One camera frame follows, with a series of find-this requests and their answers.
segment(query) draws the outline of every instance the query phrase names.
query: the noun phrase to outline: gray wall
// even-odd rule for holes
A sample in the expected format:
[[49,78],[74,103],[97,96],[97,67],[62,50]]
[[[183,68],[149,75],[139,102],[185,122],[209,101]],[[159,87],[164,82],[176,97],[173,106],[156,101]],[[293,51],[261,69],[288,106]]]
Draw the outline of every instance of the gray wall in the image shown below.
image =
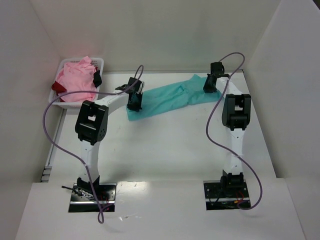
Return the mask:
[[[253,54],[280,0],[30,0],[62,57],[105,70],[205,70]],[[225,61],[233,69],[239,59]]]
[[245,69],[273,165],[309,240],[320,236],[319,43],[315,3],[282,0]]
[[0,238],[13,240],[47,159],[42,113],[60,60],[28,0],[0,0],[0,56]]

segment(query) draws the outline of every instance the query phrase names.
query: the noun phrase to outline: purple cable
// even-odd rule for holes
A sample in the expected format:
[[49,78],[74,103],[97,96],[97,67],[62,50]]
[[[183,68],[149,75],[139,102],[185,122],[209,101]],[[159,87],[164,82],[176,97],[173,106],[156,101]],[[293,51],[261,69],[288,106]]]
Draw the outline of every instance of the purple cable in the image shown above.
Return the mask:
[[244,64],[245,59],[246,59],[246,58],[245,58],[245,55],[243,55],[241,52],[232,52],[232,53],[224,56],[222,59],[220,59],[219,62],[221,62],[223,59],[229,57],[230,55],[234,55],[234,54],[241,55],[242,58],[243,58],[243,60],[242,60],[241,64],[237,67],[237,69],[234,70],[234,71],[231,73],[231,75],[229,76],[229,79],[226,81],[226,84],[225,84],[223,93],[221,94],[221,97],[219,98],[219,100],[216,102],[214,108],[212,109],[212,112],[211,112],[210,115],[209,115],[208,121],[206,122],[205,134],[206,134],[207,138],[208,138],[212,143],[214,143],[215,145],[219,146],[220,148],[223,148],[223,149],[225,149],[225,150],[228,150],[230,153],[232,153],[233,155],[235,155],[241,162],[243,162],[245,165],[247,165],[247,167],[252,171],[252,173],[253,173],[254,176],[256,177],[256,179],[257,179],[257,181],[258,181],[258,183],[259,183],[259,187],[260,187],[260,196],[259,196],[258,201],[256,201],[256,203],[255,203],[253,206],[248,207],[248,208],[242,208],[242,207],[240,207],[240,204],[242,204],[242,203],[244,203],[244,202],[248,202],[248,200],[239,202],[239,203],[237,204],[237,207],[238,207],[239,209],[241,209],[241,210],[250,210],[250,209],[254,209],[254,208],[260,203],[260,201],[261,201],[261,199],[262,199],[262,195],[263,195],[262,184],[261,184],[261,181],[260,181],[260,179],[259,179],[256,171],[249,165],[249,163],[247,163],[247,162],[246,162],[241,156],[239,156],[235,151],[233,151],[232,149],[230,149],[230,148],[228,148],[228,147],[226,147],[226,146],[224,146],[224,145],[222,145],[222,144],[214,141],[214,140],[209,136],[209,124],[210,124],[211,118],[212,118],[214,112],[216,111],[219,103],[221,102],[222,98],[224,97],[224,95],[225,95],[225,93],[226,93],[226,91],[227,91],[227,88],[228,88],[229,81],[230,81],[231,77],[242,67],[242,65]]
[[48,131],[47,131],[47,128],[46,128],[46,115],[47,115],[47,112],[49,110],[49,108],[51,107],[51,105],[57,101],[58,99],[60,99],[61,97],[63,96],[66,96],[66,95],[70,95],[70,94],[78,94],[78,93],[91,93],[91,94],[102,94],[102,95],[111,95],[111,96],[114,96],[114,95],[119,95],[119,94],[123,94],[123,93],[126,93],[127,91],[129,91],[130,89],[132,89],[135,84],[140,80],[140,77],[142,75],[142,73],[144,72],[144,66],[143,65],[140,65],[138,67],[138,69],[136,70],[135,72],[135,75],[134,75],[134,78],[136,78],[137,76],[137,73],[139,71],[139,69],[141,68],[141,73],[139,75],[139,77],[137,78],[137,80],[128,88],[126,88],[124,91],[121,91],[121,92],[118,92],[118,93],[109,93],[109,92],[98,92],[98,91],[85,91],[85,90],[82,90],[82,91],[71,91],[71,92],[66,92],[66,93],[63,93],[59,96],[57,96],[55,99],[53,99],[49,104],[48,106],[46,106],[44,112],[43,112],[43,116],[42,116],[42,126],[43,126],[43,130],[44,130],[44,134],[46,135],[46,137],[49,139],[49,141],[58,149],[60,149],[61,151],[75,157],[76,159],[78,159],[85,167],[85,170],[86,170],[86,173],[88,174],[88,178],[89,178],[89,183],[90,183],[90,186],[91,186],[91,189],[92,189],[92,193],[93,193],[93,196],[94,196],[94,199],[96,201],[96,204],[99,208],[99,214],[98,214],[98,222],[100,224],[103,224],[105,222],[105,217],[104,217],[104,211],[112,204],[107,204],[106,206],[102,207],[100,202],[99,202],[99,199],[97,197],[97,194],[96,194],[96,191],[95,191],[95,188],[94,188],[94,184],[93,184],[93,181],[92,181],[92,178],[91,178],[91,175],[90,175],[90,172],[89,172],[89,168],[86,164],[86,162],[84,160],[81,159],[81,157],[75,155],[74,153],[64,149],[63,147],[59,146],[58,144],[55,143],[55,141],[49,136],[48,134]]

